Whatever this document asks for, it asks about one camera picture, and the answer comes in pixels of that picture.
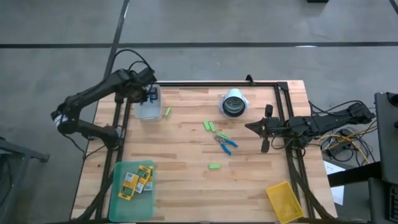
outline green tray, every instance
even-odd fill
[[[154,166],[152,172],[152,190],[134,193],[130,201],[119,198],[118,194],[123,185],[127,172],[135,174],[140,165]],[[128,222],[136,220],[150,220],[154,216],[155,205],[155,164],[154,161],[118,162],[114,167],[111,205],[109,220],[112,222]]]

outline small green block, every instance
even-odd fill
[[[209,125],[209,122],[207,122],[207,121],[204,121],[204,122],[203,122],[203,124],[205,124],[205,128],[206,128],[206,130],[207,130],[207,131],[209,131],[209,130],[210,130],[210,125]]]
[[[219,164],[209,164],[209,169],[219,169],[221,168],[221,165]]]
[[[217,135],[218,135],[219,137],[228,139],[228,136],[227,136],[226,134],[222,133],[222,132],[217,133]]]
[[[169,117],[171,110],[172,110],[171,108],[167,108],[166,114],[164,114],[164,116],[165,116],[166,118]]]
[[[210,125],[211,131],[215,132],[216,131],[216,127],[214,126],[214,123],[213,122],[209,122],[209,125]]]

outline pliers handle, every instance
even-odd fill
[[[219,136],[215,136],[214,138],[221,144],[221,147],[224,149],[224,152],[227,153],[230,156],[232,156],[232,152],[226,147],[225,143],[231,144],[234,147],[238,147],[238,145],[235,142],[233,142],[233,141],[231,141],[229,139],[224,139],[224,138],[219,137]]]
[[[234,147],[238,147],[238,145],[235,142],[233,142],[232,140],[225,139],[225,142],[228,143],[228,144],[233,145]]]

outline yellow plastic tray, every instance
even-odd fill
[[[303,209],[288,182],[269,187],[267,194],[281,224],[304,216]]]

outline yellow packaging box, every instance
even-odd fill
[[[123,199],[130,200],[134,195],[138,180],[138,175],[127,172],[126,177],[123,181],[123,186],[121,187],[118,196]]]
[[[141,193],[142,190],[144,190],[144,187],[150,178],[151,172],[152,172],[152,169],[150,167],[146,167],[143,165],[140,165],[138,167],[136,175],[139,176],[139,179],[138,179],[138,183],[135,188],[136,192]]]
[[[149,180],[148,180],[147,184],[145,185],[143,191],[152,190],[152,173],[153,173],[153,171],[154,171],[154,167],[153,167],[153,166],[148,166],[148,167],[151,169],[150,177],[149,177]]]

